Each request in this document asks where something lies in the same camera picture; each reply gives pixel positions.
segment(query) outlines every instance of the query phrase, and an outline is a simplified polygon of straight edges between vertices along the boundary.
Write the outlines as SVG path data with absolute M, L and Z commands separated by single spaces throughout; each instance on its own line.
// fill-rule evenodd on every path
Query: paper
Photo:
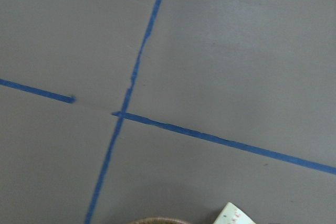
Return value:
M 214 224 L 256 224 L 238 207 L 228 203 L 219 214 Z

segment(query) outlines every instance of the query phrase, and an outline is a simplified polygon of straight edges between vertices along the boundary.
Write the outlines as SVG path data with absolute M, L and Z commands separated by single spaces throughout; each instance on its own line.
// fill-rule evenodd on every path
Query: basket rim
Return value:
M 128 224 L 143 224 L 143 223 L 149 223 L 153 221 L 166 221 L 166 222 L 172 222 L 175 224 L 191 224 L 190 222 L 176 219 L 176 218 L 170 218 L 170 217 L 147 217 L 147 218 L 132 221 Z

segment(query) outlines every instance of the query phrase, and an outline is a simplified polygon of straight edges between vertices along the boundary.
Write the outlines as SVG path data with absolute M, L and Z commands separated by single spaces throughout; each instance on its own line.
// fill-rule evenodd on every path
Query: blue painter's tape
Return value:
M 48 97 L 51 99 L 55 99 L 61 102 L 67 102 L 67 103 L 73 103 L 76 98 L 74 96 L 71 97 L 66 97 L 65 95 L 61 95 L 61 94 L 56 94 L 56 93 L 52 93 L 49 91 L 45 91 L 42 89 L 36 89 L 36 88 L 32 88 L 26 85 L 22 85 L 16 82 L 11 82 L 11 81 L 6 81 L 3 79 L 0 79 L 0 85 L 6 86 L 6 87 L 10 87 L 13 89 L 18 89 L 18 90 L 22 90 L 25 92 L 29 92 L 32 94 L 37 94 L 37 95 L 41 95 L 43 97 Z
M 181 133 L 181 134 L 188 135 L 188 136 L 193 136 L 193 137 L 200 138 L 200 139 L 203 139 L 203 140 L 207 140 L 207 141 L 210 141 L 210 142 L 213 142 L 213 143 L 223 144 L 223 145 L 233 147 L 233 148 L 236 148 L 236 149 L 239 149 L 239 150 L 243 150 L 243 151 L 246 151 L 246 152 L 255 153 L 255 154 L 258 154 L 258 155 L 278 159 L 278 160 L 285 161 L 285 162 L 288 162 L 288 163 L 292 163 L 292 164 L 304 166 L 304 167 L 307 167 L 307 168 L 319 170 L 321 172 L 331 173 L 331 174 L 336 175 L 336 167 L 332 167 L 332 166 L 328 166 L 328 165 L 322 165 L 322 164 L 319 164 L 319 163 L 315 163 L 315 162 L 308 161 L 308 160 L 305 160 L 305 159 L 289 156 L 289 155 L 286 155 L 286 154 L 269 151 L 269 150 L 266 150 L 266 149 L 258 148 L 258 147 L 247 145 L 247 144 L 238 143 L 238 142 L 235 142 L 235 141 L 226 140 L 226 139 L 220 138 L 218 136 L 213 136 L 213 135 L 210 135 L 210 134 L 185 129 L 185 128 L 182 128 L 182 127 L 179 127 L 179 126 L 176 126 L 176 125 L 173 125 L 173 124 L 160 123 L 160 122 L 148 119 L 148 118 L 144 118 L 144 117 L 139 116 L 139 115 L 134 115 L 134 114 L 130 114 L 130 113 L 121 113 L 120 111 L 119 112 L 114 112 L 114 113 L 112 113 L 112 115 L 118 116 L 119 118 L 125 118 L 125 119 L 136 121 L 136 122 L 139 122 L 139 123 L 153 125 L 153 126 L 165 129 L 165 130 Z
M 140 50 L 139 50 L 134 68 L 133 68 L 133 72 L 132 72 L 132 76 L 131 76 L 131 85 L 126 91 L 126 94 L 125 94 L 125 97 L 124 97 L 124 102 L 123 102 L 122 107 L 121 107 L 121 112 L 120 113 L 122 113 L 122 114 L 126 113 L 128 105 L 130 103 L 130 99 L 131 99 L 131 96 L 132 96 L 135 81 L 136 81 L 136 78 L 138 76 L 138 71 L 139 71 L 142 52 L 143 52 L 143 49 L 146 45 L 146 42 L 147 42 L 148 38 L 150 37 L 150 35 L 152 33 L 152 29 L 153 29 L 153 26 L 154 26 L 154 22 L 155 22 L 157 13 L 159 11 L 161 1 L 162 0 L 156 0 L 155 1 L 153 11 L 152 11 L 152 14 L 151 14 L 146 32 L 145 32 L 144 37 L 143 37 L 143 41 L 142 41 L 142 44 L 141 44 L 141 47 L 140 47 Z M 123 117 L 118 118 L 117 124 L 115 125 L 114 133 L 113 133 L 112 139 L 110 141 L 109 147 L 107 149 L 107 152 L 106 152 L 106 155 L 105 155 L 105 158 L 104 158 L 104 161 L 103 161 L 103 166 L 100 170 L 98 181 L 97 181 L 96 187 L 93 191 L 92 199 L 91 199 L 88 211 L 87 211 L 86 216 L 85 216 L 85 220 L 84 220 L 85 224 L 90 224 L 91 223 L 91 219 L 92 219 L 94 210 L 96 208 L 96 204 L 97 204 L 99 194 L 100 194 L 103 182 L 104 182 L 104 178 L 105 178 L 106 172 L 108 170 L 109 163 L 111 161 L 113 147 L 114 147 L 114 144 L 115 144 L 115 142 L 118 138 L 118 135 L 119 135 L 121 127 L 122 127 L 123 119 L 124 119 Z

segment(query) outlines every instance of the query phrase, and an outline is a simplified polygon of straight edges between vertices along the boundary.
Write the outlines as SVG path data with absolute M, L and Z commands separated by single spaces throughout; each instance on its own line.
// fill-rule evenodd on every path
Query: floor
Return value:
M 1 4 L 1 223 L 334 224 L 335 0 Z

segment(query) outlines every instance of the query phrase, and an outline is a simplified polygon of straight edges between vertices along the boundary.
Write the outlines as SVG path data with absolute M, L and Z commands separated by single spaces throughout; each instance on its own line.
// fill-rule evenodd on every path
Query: blue tape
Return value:
M 152 11 L 152 14 L 151 14 L 146 32 L 145 32 L 144 37 L 143 37 L 143 41 L 142 41 L 142 44 L 141 44 L 141 47 L 140 47 L 140 50 L 139 50 L 134 68 L 133 68 L 133 72 L 132 72 L 132 76 L 131 76 L 131 85 L 126 91 L 124 101 L 123 101 L 123 104 L 122 104 L 122 107 L 121 107 L 121 112 L 120 113 L 122 113 L 122 114 L 126 113 L 128 105 L 130 103 L 130 99 L 131 99 L 131 96 L 132 96 L 135 81 L 136 81 L 136 78 L 138 76 L 138 71 L 139 71 L 140 61 L 141 61 L 141 57 L 142 57 L 142 52 L 143 52 L 143 49 L 146 45 L 146 42 L 147 42 L 148 38 L 151 36 L 152 29 L 153 29 L 153 26 L 154 26 L 154 23 L 155 23 L 155 19 L 156 19 L 157 13 L 158 13 L 159 8 L 160 8 L 161 1 L 162 0 L 156 0 L 155 1 L 153 11 Z M 115 125 L 114 133 L 112 135 L 112 139 L 111 139 L 109 147 L 107 149 L 107 152 L 106 152 L 106 155 L 105 155 L 105 158 L 104 158 L 104 162 L 103 162 L 103 166 L 100 170 L 98 181 L 97 181 L 95 189 L 93 191 L 92 199 L 91 199 L 88 211 L 87 211 L 86 216 L 85 216 L 85 220 L 84 220 L 85 224 L 90 224 L 91 223 L 91 219 L 92 219 L 94 210 L 96 208 L 96 204 L 97 204 L 99 194 L 100 194 L 103 182 L 104 182 L 104 178 L 105 178 L 105 175 L 107 173 L 109 163 L 111 161 L 111 156 L 112 156 L 112 151 L 113 151 L 113 148 L 114 148 L 114 144 L 115 144 L 115 142 L 116 142 L 116 140 L 119 136 L 119 133 L 120 133 L 120 130 L 121 130 L 121 127 L 122 127 L 123 119 L 124 119 L 123 117 L 118 118 L 118 121 Z
M 73 103 L 76 98 L 74 96 L 71 97 L 66 97 L 65 95 L 61 95 L 61 94 L 56 94 L 56 93 L 52 93 L 49 91 L 45 91 L 42 89 L 36 89 L 36 88 L 32 88 L 26 85 L 22 85 L 16 82 L 11 82 L 11 81 L 6 81 L 3 79 L 0 79 L 0 85 L 6 86 L 6 87 L 10 87 L 13 89 L 18 89 L 18 90 L 22 90 L 25 92 L 29 92 L 32 94 L 37 94 L 37 95 L 41 95 L 43 97 L 48 97 L 51 99 L 55 99 L 61 102 L 67 102 L 67 103 Z
M 182 127 L 179 127 L 179 126 L 176 126 L 176 125 L 173 125 L 173 124 L 160 123 L 160 122 L 157 122 L 157 121 L 150 120 L 148 118 L 144 118 L 144 117 L 139 116 L 139 115 L 134 115 L 134 114 L 130 114 L 130 113 L 121 113 L 120 111 L 119 112 L 114 112 L 114 113 L 112 113 L 112 115 L 118 116 L 118 118 L 125 118 L 125 119 L 136 121 L 136 122 L 139 122 L 139 123 L 153 125 L 153 126 L 165 129 L 165 130 L 181 133 L 181 134 L 188 135 L 188 136 L 193 136 L 193 137 L 200 138 L 200 139 L 203 139 L 203 140 L 207 140 L 207 141 L 210 141 L 210 142 L 213 142 L 213 143 L 223 144 L 223 145 L 226 145 L 226 146 L 229 146 L 229 147 L 233 147 L 233 148 L 236 148 L 236 149 L 239 149 L 239 150 L 242 150 L 242 151 L 255 153 L 255 154 L 258 154 L 258 155 L 261 155 L 261 156 L 266 156 L 266 157 L 278 159 L 278 160 L 285 161 L 285 162 L 288 162 L 288 163 L 292 163 L 292 164 L 304 166 L 304 167 L 307 167 L 307 168 L 319 170 L 321 172 L 331 173 L 331 174 L 336 175 L 336 167 L 332 167 L 332 166 L 328 166 L 328 165 L 322 165 L 322 164 L 319 164 L 319 163 L 315 163 L 315 162 L 308 161 L 308 160 L 305 160 L 305 159 L 289 156 L 289 155 L 286 155 L 286 154 L 269 151 L 269 150 L 266 150 L 266 149 L 258 148 L 258 147 L 247 145 L 247 144 L 238 143 L 238 142 L 235 142 L 235 141 L 226 140 L 226 139 L 220 138 L 218 136 L 213 136 L 213 135 L 210 135 L 210 134 L 185 129 L 185 128 L 182 128 Z

